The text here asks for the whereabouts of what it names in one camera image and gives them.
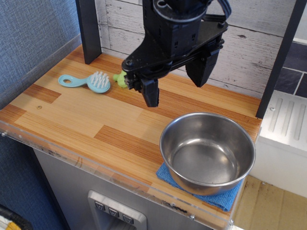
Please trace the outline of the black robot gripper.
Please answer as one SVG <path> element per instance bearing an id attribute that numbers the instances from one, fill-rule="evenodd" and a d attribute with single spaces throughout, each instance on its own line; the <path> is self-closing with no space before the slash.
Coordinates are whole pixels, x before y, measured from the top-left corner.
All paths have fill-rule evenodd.
<path id="1" fill-rule="evenodd" d="M 210 0 L 144 0 L 141 45 L 122 63 L 129 89 L 141 91 L 148 107 L 159 104 L 158 79 L 182 66 L 197 87 L 208 80 L 228 29 L 229 2 L 223 14 L 208 14 Z"/>

